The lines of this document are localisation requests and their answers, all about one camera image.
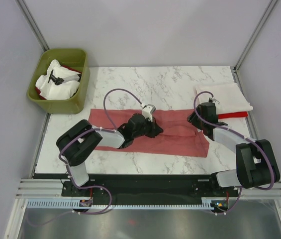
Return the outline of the pink t-shirt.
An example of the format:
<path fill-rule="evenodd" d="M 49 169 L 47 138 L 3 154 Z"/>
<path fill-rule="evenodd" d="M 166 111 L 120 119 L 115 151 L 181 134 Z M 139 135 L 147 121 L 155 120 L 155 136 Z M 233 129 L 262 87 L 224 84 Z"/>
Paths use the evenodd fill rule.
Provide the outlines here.
<path fill-rule="evenodd" d="M 198 131 L 187 122 L 190 112 L 190 110 L 156 110 L 154 117 L 158 126 L 163 129 L 163 133 L 155 138 L 139 137 L 126 149 L 98 146 L 96 150 L 206 158 L 209 142 L 202 131 Z M 108 113 L 114 123 L 121 126 L 123 123 L 127 123 L 133 114 L 141 113 L 141 110 L 108 110 Z M 88 121 L 95 126 L 113 129 L 103 109 L 91 109 Z"/>

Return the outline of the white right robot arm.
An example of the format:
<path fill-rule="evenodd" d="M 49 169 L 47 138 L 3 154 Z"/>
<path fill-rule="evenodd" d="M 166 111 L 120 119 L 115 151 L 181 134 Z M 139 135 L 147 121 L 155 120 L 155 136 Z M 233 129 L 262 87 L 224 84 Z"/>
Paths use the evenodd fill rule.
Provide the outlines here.
<path fill-rule="evenodd" d="M 212 141 L 218 142 L 235 153 L 236 168 L 211 175 L 210 193 L 222 195 L 227 187 L 270 190 L 280 180 L 280 173 L 271 143 L 256 140 L 232 130 L 218 120 L 215 103 L 202 103 L 195 107 L 187 121 Z"/>

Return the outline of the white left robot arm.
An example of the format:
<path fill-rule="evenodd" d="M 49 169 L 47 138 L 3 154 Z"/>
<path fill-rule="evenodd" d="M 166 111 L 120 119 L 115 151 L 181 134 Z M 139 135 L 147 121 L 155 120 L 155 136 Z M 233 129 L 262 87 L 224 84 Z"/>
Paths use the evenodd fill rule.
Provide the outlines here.
<path fill-rule="evenodd" d="M 98 146 L 125 149 L 139 137 L 154 138 L 162 133 L 163 129 L 153 116 L 147 118 L 138 113 L 118 129 L 96 127 L 83 119 L 61 135 L 56 146 L 60 152 L 59 159 L 65 163 L 73 181 L 73 190 L 84 196 L 90 191 L 85 161 Z"/>

